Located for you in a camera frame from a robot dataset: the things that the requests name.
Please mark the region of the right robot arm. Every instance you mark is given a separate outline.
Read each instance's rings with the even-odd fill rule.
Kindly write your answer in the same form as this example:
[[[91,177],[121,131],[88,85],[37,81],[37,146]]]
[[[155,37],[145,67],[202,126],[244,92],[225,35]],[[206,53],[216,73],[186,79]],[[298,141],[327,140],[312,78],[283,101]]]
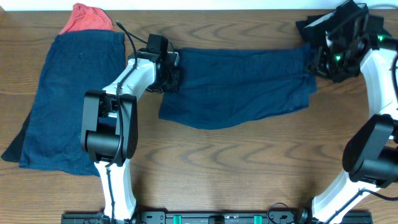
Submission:
[[[371,22],[365,3],[346,1],[302,30],[317,46],[308,71],[334,82],[362,75],[369,120],[348,141],[343,168],[321,194],[295,216],[296,223],[367,223],[351,209],[397,182],[397,40]]]

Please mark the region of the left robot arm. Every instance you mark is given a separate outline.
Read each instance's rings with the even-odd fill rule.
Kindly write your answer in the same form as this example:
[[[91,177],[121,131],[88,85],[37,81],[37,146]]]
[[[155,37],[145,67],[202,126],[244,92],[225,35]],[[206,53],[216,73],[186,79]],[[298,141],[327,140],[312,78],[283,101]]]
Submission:
[[[179,90],[179,54],[163,35],[150,34],[135,49],[126,68],[102,90],[89,90],[83,100],[80,144],[101,178],[105,207],[102,223],[135,223],[130,160],[138,142],[137,102],[145,92]]]

